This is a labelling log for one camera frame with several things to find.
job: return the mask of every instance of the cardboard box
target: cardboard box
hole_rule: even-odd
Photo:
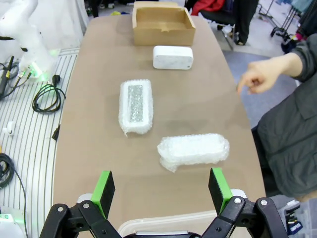
[[[175,2],[136,1],[132,13],[134,45],[191,46],[195,25]]]

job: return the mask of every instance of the metal platform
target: metal platform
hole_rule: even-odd
[[[62,50],[55,74],[61,76],[59,84],[65,93],[75,65],[79,48]],[[10,156],[22,178],[27,197],[27,227],[30,238],[38,238],[44,220],[53,202],[53,179],[57,143],[52,134],[61,122],[62,109],[54,114],[39,114],[32,110],[35,94],[45,83],[24,85],[0,102],[0,130],[9,121],[16,123],[14,136],[0,131],[2,152]],[[54,100],[53,92],[42,105]],[[0,190],[0,206],[23,210],[24,195],[19,180]]]

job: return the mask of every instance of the bubble-wrapped package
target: bubble-wrapped package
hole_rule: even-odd
[[[218,163],[229,155],[229,142],[219,134],[163,137],[158,145],[160,163],[175,172],[180,165]]]
[[[147,79],[130,80],[121,84],[119,123],[125,133],[145,134],[152,127],[153,97]]]

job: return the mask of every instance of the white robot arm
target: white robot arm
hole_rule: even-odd
[[[18,41],[27,51],[19,63],[20,72],[34,70],[34,77],[52,69],[54,58],[44,45],[40,32],[29,23],[29,18],[38,5],[38,0],[0,0],[10,3],[9,10],[0,19],[0,36]]]

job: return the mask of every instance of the red jacket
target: red jacket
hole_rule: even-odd
[[[201,10],[206,11],[219,11],[225,0],[198,0],[193,7],[193,16],[198,16]]]

